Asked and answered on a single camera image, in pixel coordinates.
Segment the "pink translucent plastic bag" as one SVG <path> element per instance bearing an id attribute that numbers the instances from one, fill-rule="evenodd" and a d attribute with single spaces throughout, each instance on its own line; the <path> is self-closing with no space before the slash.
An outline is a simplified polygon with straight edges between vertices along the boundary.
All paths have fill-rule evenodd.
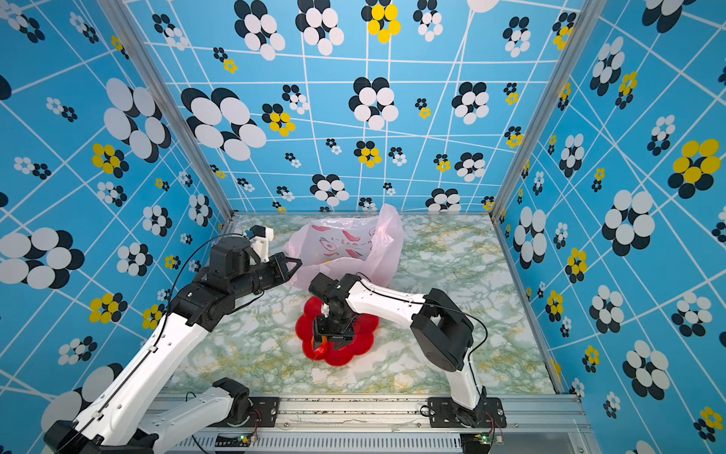
<path id="1" fill-rule="evenodd" d="M 314 219 L 285 244 L 285 253 L 302 261 L 289 284 L 305 291 L 318 274 L 332 279 L 363 274 L 387 287 L 397 272 L 403 245 L 402 219 L 389 204 L 374 217 Z"/>

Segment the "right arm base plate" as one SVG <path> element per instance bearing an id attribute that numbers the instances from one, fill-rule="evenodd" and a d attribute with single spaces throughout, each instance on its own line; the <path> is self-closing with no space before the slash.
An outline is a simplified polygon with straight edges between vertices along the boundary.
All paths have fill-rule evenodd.
<path id="1" fill-rule="evenodd" d="M 425 406 L 433 429 L 505 429 L 508 426 L 502 401 L 497 397 L 480 399 L 474 410 L 464 408 L 450 397 L 429 397 Z"/>

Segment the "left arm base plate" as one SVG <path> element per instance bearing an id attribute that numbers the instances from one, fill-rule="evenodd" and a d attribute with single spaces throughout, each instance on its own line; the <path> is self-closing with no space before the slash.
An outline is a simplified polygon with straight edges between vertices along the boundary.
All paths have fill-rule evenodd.
<path id="1" fill-rule="evenodd" d="M 279 397 L 249 397 L 248 403 L 242 406 L 243 412 L 233 414 L 222 425 L 244 429 L 274 428 L 279 415 L 279 405 Z"/>

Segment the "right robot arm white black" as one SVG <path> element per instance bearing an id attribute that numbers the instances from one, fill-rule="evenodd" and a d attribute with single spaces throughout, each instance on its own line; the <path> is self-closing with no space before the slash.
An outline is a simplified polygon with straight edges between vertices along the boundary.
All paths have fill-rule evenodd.
<path id="1" fill-rule="evenodd" d="M 355 323 L 370 315 L 408 329 L 425 358 L 446 374 L 458 419 L 474 427 L 484 417 L 485 392 L 476 385 L 471 366 L 474 325 L 440 289 L 426 294 L 380 287 L 354 274 L 336 280 L 322 272 L 308 291 L 323 303 L 313 323 L 312 348 L 333 352 L 355 340 Z"/>

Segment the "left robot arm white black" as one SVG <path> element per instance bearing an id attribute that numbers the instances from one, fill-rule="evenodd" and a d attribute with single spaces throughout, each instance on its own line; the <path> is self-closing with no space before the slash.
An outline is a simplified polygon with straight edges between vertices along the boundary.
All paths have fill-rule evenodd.
<path id="1" fill-rule="evenodd" d="M 237 300 L 259 298 L 291 280 L 298 258 L 268 252 L 270 230 L 220 236 L 208 267 L 182 287 L 158 327 L 119 376 L 72 420 L 58 420 L 43 441 L 55 453 L 165 453 L 217 423 L 255 424 L 249 389 L 221 378 L 206 392 L 157 416 L 147 410 L 188 354 L 226 316 Z"/>

